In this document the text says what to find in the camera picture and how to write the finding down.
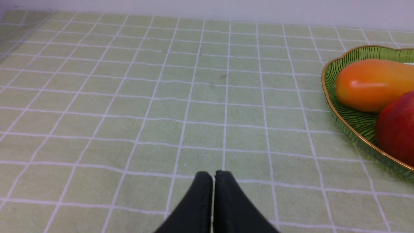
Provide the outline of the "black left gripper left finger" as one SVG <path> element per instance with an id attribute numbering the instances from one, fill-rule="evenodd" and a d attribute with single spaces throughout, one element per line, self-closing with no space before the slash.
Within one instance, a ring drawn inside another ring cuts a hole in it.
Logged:
<path id="1" fill-rule="evenodd" d="M 185 196 L 156 233 L 209 233 L 211 231 L 213 179 L 197 172 Z"/>

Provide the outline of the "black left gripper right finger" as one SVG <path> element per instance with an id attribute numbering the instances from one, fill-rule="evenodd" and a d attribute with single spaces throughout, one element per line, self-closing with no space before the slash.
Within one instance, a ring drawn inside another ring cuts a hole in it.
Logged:
<path id="1" fill-rule="evenodd" d="M 245 195 L 230 171 L 216 171 L 213 201 L 215 233 L 278 233 Z"/>

